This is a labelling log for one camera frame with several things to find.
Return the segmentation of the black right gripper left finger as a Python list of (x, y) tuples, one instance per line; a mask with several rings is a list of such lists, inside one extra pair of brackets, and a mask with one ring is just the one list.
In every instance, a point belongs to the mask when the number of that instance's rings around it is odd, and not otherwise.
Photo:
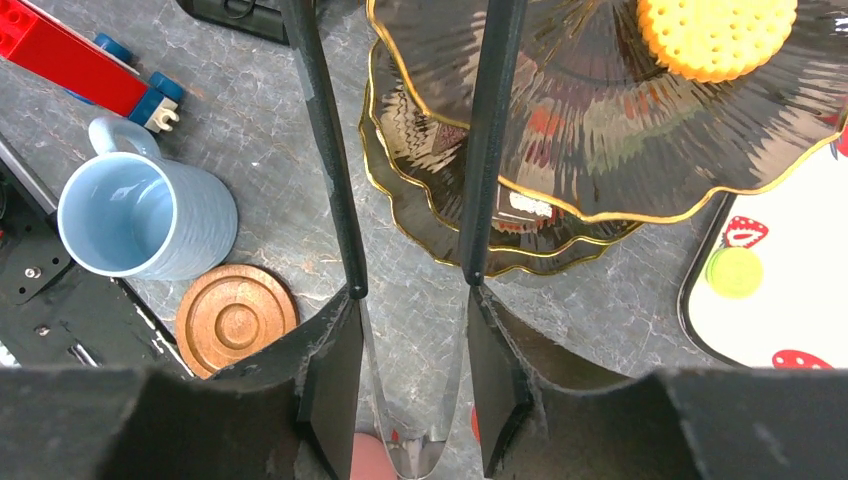
[(367, 267), (315, 15), (287, 1), (294, 51), (346, 275), (311, 319), (213, 379), (145, 368), (5, 368), (5, 479), (293, 479), (350, 474)]

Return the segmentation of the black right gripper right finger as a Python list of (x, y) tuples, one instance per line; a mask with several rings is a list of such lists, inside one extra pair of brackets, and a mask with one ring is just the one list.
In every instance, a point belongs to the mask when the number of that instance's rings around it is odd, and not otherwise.
[(630, 379), (537, 334), (484, 285), (491, 196), (531, 1), (483, 2), (461, 251), (486, 476), (845, 478), (845, 372), (663, 369)]

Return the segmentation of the three-tier black gold cake stand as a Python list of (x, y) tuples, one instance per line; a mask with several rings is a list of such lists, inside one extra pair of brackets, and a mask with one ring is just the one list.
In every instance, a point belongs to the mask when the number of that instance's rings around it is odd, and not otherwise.
[[(483, 1), (370, 1), (374, 120), (395, 168), (443, 221), (461, 209)], [(496, 252), (559, 253), (638, 221), (674, 223), (717, 193), (783, 182), (847, 121), (847, 5), (801, 1), (787, 39), (734, 80), (660, 65), (633, 1), (531, 1), (500, 183), (544, 205), (492, 233)]]

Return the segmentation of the orange toy macaron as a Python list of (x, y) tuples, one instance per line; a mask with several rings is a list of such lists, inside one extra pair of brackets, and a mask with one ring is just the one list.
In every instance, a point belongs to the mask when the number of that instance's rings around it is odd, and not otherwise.
[(637, 21), (657, 65), (719, 83), (767, 63), (792, 32), (797, 9), (796, 0), (639, 0)]

